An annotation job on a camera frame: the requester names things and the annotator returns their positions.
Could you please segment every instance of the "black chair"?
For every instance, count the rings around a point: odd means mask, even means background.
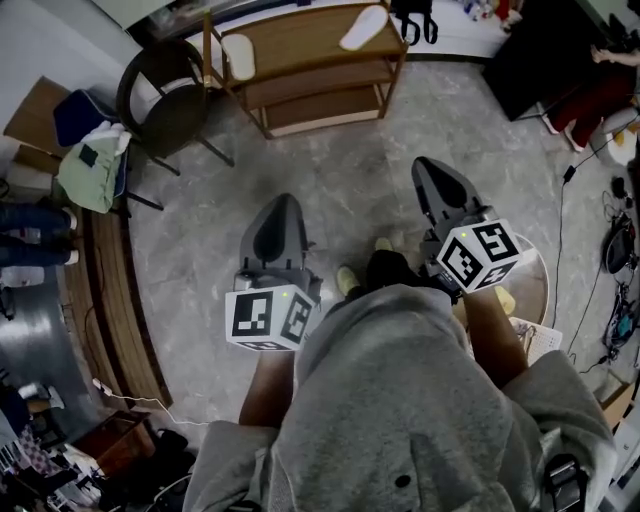
[[[139,75],[158,91],[160,99],[142,123],[131,112],[131,92]],[[165,91],[178,80],[191,79],[186,85]],[[177,176],[180,171],[159,160],[197,140],[228,165],[233,159],[207,142],[200,132],[209,113],[209,97],[202,83],[202,56],[182,40],[161,41],[142,50],[129,63],[120,80],[116,110],[122,123],[133,134],[149,157]]]

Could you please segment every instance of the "person's leg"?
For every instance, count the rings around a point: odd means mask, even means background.
[[[386,238],[381,238],[376,242],[376,252],[367,266],[367,286],[373,291],[394,284],[424,286],[420,276],[409,268],[406,258],[395,252]]]
[[[338,302],[335,304],[328,312],[326,316],[329,316],[340,308],[343,308],[350,302],[359,299],[366,295],[367,290],[364,286],[360,284],[358,278],[356,277],[353,270],[351,270],[346,265],[343,265],[338,269],[338,274],[336,275],[336,281],[338,283],[338,289],[340,293],[344,296],[344,300],[342,302]]]
[[[571,130],[573,141],[579,147],[587,147],[591,135],[603,118],[629,106],[634,88],[635,71],[630,74],[628,70],[621,69],[611,74],[604,87],[598,91],[600,101],[588,113],[576,119],[576,125]]]
[[[77,219],[65,208],[42,208],[35,204],[0,203],[0,231],[36,228],[42,231],[73,229]]]
[[[633,68],[625,68],[621,65],[603,69],[594,81],[585,84],[549,110],[547,114],[549,122],[556,131],[561,132],[575,119],[593,119],[602,112],[603,103],[608,102],[611,97],[626,100],[628,103],[631,101],[631,96],[628,94],[633,92],[634,87],[632,83],[631,91],[627,90],[629,77],[630,73],[634,72]]]
[[[0,267],[50,267],[77,261],[77,251],[53,250],[0,235]]]

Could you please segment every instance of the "fiducial marker cube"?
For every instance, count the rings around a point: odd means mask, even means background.
[[[521,254],[511,226],[498,219],[452,229],[436,260],[471,293],[502,282]]]
[[[315,310],[315,303],[293,284],[229,292],[227,341],[250,350],[298,350]]]

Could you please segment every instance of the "white cloth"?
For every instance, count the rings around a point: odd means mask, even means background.
[[[115,156],[123,154],[129,142],[131,141],[131,134],[124,129],[124,126],[120,123],[111,124],[109,121],[102,121],[97,128],[94,128],[87,133],[81,142],[91,142],[93,140],[117,138],[118,145],[116,147]]]

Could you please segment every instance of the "wall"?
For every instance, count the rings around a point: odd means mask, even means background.
[[[620,22],[627,27],[627,29],[640,28],[638,22],[638,16],[627,7],[627,0],[587,0],[587,3],[602,16],[603,19],[608,20],[609,14],[615,14]]]
[[[43,75],[71,90],[95,88],[115,97],[139,50],[90,0],[0,1],[0,130]],[[3,137],[0,169],[14,151],[15,143]]]

